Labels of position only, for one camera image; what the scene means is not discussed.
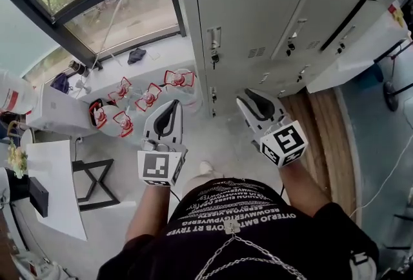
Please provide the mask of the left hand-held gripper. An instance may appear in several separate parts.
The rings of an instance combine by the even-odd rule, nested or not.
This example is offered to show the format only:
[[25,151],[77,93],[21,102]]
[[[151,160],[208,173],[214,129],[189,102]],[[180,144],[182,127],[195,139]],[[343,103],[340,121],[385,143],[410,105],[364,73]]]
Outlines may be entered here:
[[188,152],[183,139],[183,107],[177,100],[159,106],[145,122],[137,151],[138,176],[147,185],[175,186]]

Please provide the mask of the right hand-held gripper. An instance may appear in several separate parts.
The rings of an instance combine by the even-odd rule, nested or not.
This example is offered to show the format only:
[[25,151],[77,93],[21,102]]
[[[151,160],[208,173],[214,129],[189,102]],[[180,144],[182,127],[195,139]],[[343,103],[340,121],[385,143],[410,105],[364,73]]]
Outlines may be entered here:
[[236,97],[236,103],[248,127],[253,131],[253,140],[258,143],[259,152],[277,168],[289,165],[302,157],[307,149],[308,140],[299,121],[293,121],[285,116],[262,135],[260,121],[279,119],[287,111],[278,98],[266,92],[252,88],[246,88],[244,92],[255,107],[252,108],[250,103],[239,96]]

